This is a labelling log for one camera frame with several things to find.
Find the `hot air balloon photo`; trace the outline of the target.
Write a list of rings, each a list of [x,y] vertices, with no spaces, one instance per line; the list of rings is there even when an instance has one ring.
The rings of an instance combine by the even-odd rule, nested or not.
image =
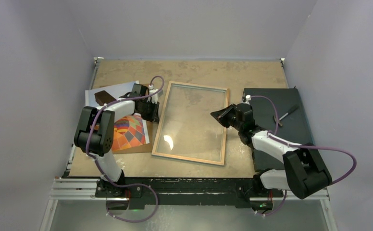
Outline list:
[[[105,103],[104,99],[107,99],[107,102],[118,99],[131,91],[135,83],[138,84],[139,81],[86,90],[85,105],[98,107]],[[139,115],[129,115],[117,120],[113,127],[112,153],[150,153],[153,146],[152,128],[153,124]]]

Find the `brown cardboard backing board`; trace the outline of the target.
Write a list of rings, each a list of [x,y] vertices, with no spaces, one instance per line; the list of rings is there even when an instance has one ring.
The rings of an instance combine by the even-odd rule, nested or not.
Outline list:
[[[139,114],[127,115],[114,123],[113,154],[131,154],[152,150],[153,124]]]

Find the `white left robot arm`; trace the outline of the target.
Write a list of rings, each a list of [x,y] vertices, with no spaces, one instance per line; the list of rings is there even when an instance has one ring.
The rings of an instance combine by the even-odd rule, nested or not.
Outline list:
[[[82,109],[74,136],[74,145],[95,162],[101,180],[108,183],[107,190],[115,197],[125,193],[127,184],[123,170],[117,165],[113,153],[114,124],[116,121],[139,114],[144,120],[158,122],[158,98],[162,88],[134,84],[132,91],[99,107]]]

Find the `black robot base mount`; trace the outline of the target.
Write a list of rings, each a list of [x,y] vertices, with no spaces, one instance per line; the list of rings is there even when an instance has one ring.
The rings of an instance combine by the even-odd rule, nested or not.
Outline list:
[[[281,199],[282,190],[267,190],[260,181],[251,178],[160,178],[125,177],[124,187],[97,180],[97,198],[124,199],[130,209],[144,209],[146,205],[228,205],[236,208],[260,208],[272,196]]]

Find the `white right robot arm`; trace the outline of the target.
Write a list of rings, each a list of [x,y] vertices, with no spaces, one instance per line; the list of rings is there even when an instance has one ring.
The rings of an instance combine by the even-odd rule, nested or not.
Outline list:
[[[238,131],[244,145],[261,151],[284,165],[284,169],[264,169],[254,176],[253,191],[264,196],[272,189],[291,191],[305,199],[332,184],[332,176],[318,151],[312,145],[293,143],[258,126],[249,104],[231,104],[210,115],[223,127]]]

